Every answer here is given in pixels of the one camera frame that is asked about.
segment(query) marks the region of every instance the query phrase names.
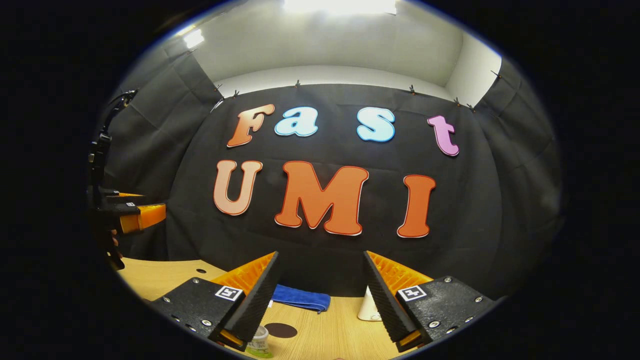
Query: dark circle sticker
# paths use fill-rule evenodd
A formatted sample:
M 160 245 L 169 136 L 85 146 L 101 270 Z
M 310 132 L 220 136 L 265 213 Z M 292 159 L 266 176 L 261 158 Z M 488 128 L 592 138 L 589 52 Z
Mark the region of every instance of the dark circle sticker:
M 269 331 L 269 335 L 275 336 L 276 338 L 293 338 L 298 334 L 295 327 L 285 323 L 272 322 L 264 327 Z

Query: light blue letter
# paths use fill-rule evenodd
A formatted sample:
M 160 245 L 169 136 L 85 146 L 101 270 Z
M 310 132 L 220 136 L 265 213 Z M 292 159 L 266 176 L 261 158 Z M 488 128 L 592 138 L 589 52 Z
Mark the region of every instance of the light blue letter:
M 318 131 L 316 126 L 318 111 L 314 108 L 308 106 L 293 108 L 285 111 L 282 116 L 284 116 L 284 119 L 280 120 L 275 127 L 278 135 L 296 134 L 298 136 L 309 136 Z
M 365 141 L 386 142 L 396 133 L 396 129 L 391 124 L 396 121 L 396 117 L 387 109 L 364 108 L 358 111 L 357 117 L 362 125 L 358 126 L 356 132 Z

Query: black fabric backdrop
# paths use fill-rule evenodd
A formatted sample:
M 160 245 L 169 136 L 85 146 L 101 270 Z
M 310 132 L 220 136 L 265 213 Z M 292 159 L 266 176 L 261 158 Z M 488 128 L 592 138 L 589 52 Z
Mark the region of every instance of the black fabric backdrop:
M 509 295 L 540 260 L 560 224 L 561 175 L 552 128 L 533 92 L 506 59 L 473 113 L 428 95 L 363 85 L 303 85 L 226 99 L 210 114 L 217 92 L 193 57 L 167 63 L 112 125 L 106 183 L 167 203 L 165 222 L 121 239 L 126 256 L 155 260 L 203 259 L 224 270 L 277 250 L 280 284 L 333 296 L 362 296 L 363 250 L 371 250 L 431 277 L 453 275 L 491 298 Z M 250 143 L 227 148 L 237 115 L 265 104 L 266 116 Z M 273 131 L 282 113 L 298 106 L 318 111 L 308 137 Z M 395 136 L 365 142 L 358 110 L 391 110 Z M 442 115 L 455 127 L 456 157 L 444 155 L 426 119 Z M 216 164 L 233 160 L 228 197 L 236 199 L 240 165 L 263 163 L 248 210 L 237 217 L 213 203 Z M 275 223 L 287 184 L 286 161 L 314 165 L 322 187 L 344 165 L 366 169 L 358 236 Z M 430 233 L 400 238 L 408 191 L 404 176 L 432 177 Z M 322 223 L 329 219 L 327 213 Z

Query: pink letter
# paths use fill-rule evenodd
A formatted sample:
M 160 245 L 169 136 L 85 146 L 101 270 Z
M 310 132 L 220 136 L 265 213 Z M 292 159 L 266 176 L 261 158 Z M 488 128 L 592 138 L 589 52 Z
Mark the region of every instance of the pink letter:
M 453 125 L 447 124 L 447 121 L 443 116 L 436 116 L 427 119 L 427 123 L 433 126 L 436 132 L 436 142 L 442 152 L 449 156 L 458 155 L 458 146 L 451 143 L 451 137 L 449 133 L 455 133 Z

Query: white wall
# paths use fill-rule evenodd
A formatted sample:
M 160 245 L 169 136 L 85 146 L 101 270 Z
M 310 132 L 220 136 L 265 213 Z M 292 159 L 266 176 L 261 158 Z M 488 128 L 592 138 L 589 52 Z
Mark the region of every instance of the white wall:
M 224 97 L 229 97 L 233 96 L 234 90 L 238 90 L 240 94 L 246 94 L 248 92 L 269 88 L 293 86 L 296 80 L 300 80 L 300 85 L 375 85 L 407 91 L 409 90 L 409 86 L 413 85 L 413 89 L 420 94 L 431 95 L 450 101 L 453 101 L 454 98 L 444 87 L 423 80 L 382 70 L 349 66 L 313 65 L 282 67 L 216 80 L 215 84 L 216 86 L 222 84 L 220 93 Z
M 460 104 L 475 106 L 495 81 L 502 66 L 502 57 L 482 41 L 468 33 L 462 34 L 462 49 L 456 67 L 445 86 Z

